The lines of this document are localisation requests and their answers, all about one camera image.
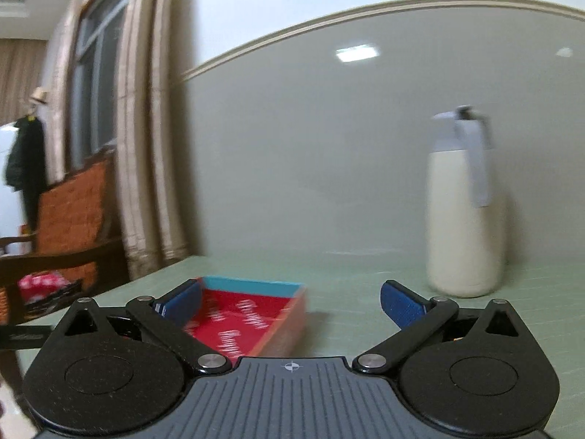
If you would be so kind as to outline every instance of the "wooden chair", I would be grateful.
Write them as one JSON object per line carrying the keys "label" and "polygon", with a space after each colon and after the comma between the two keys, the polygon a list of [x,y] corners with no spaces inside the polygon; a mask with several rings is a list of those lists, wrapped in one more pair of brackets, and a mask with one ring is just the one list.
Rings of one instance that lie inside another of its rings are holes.
{"label": "wooden chair", "polygon": [[26,308],[18,281],[27,274],[57,270],[67,280],[82,280],[83,295],[94,296],[129,281],[116,200],[113,150],[88,159],[43,193],[35,233],[0,238],[0,249],[33,243],[27,255],[0,256],[0,322],[19,324]]}

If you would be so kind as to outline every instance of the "green table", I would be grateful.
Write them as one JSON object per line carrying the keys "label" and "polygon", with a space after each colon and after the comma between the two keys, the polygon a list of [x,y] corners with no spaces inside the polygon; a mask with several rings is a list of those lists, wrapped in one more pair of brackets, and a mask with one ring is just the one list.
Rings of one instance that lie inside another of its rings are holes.
{"label": "green table", "polygon": [[[422,266],[389,266],[387,271],[338,264],[274,258],[185,259],[154,274],[96,297],[101,306],[124,305],[142,294],[161,296],[190,277],[227,275],[294,281],[308,287],[308,326],[298,356],[346,355],[349,360],[384,340],[397,327],[379,305],[380,286],[395,278],[424,297]],[[585,264],[509,267],[495,295],[510,300],[540,342],[561,380],[561,397],[547,430],[555,439],[583,436],[585,428]],[[484,307],[488,298],[461,300],[462,307]],[[64,311],[32,324],[56,324]],[[37,350],[19,352],[26,370]]]}

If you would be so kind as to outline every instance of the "metal screw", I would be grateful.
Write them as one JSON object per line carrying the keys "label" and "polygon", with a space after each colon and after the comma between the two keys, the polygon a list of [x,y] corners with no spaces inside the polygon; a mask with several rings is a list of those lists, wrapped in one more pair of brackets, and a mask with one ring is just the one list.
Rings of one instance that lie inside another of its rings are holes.
{"label": "metal screw", "polygon": [[217,353],[203,354],[197,360],[197,362],[203,368],[219,368],[220,366],[225,365],[226,361],[227,360],[225,359],[224,356],[222,356],[221,354],[217,354]]}
{"label": "metal screw", "polygon": [[358,358],[358,363],[365,368],[381,368],[386,364],[386,359],[381,354],[367,353]]}

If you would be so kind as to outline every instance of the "white thermos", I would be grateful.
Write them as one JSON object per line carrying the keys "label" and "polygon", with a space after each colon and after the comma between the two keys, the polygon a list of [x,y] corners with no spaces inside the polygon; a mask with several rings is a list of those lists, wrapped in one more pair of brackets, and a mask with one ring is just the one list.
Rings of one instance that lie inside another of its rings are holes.
{"label": "white thermos", "polygon": [[468,106],[438,114],[449,134],[429,155],[429,282],[456,297],[478,297],[499,282],[505,198],[495,179],[488,120]]}

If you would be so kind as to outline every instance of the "wall trim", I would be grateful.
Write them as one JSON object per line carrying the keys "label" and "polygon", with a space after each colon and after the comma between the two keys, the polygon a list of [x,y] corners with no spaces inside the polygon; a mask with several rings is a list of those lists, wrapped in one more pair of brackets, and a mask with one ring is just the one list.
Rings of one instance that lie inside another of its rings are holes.
{"label": "wall trim", "polygon": [[570,6],[549,3],[540,0],[394,0],[383,3],[351,8],[349,10],[339,11],[326,16],[315,18],[314,20],[304,21],[298,25],[290,26],[283,30],[275,31],[255,40],[251,40],[229,51],[224,52],[204,63],[191,68],[179,75],[174,85],[183,83],[204,72],[210,71],[221,64],[228,63],[249,52],[256,51],[275,42],[279,42],[293,36],[308,33],[309,31],[319,30],[327,26],[339,25],[347,21],[353,21],[360,18],[368,18],[388,13],[427,10],[436,8],[455,8],[455,7],[490,7],[490,8],[510,8],[515,10],[539,11],[549,14],[572,18],[574,20],[585,21],[585,11]]}

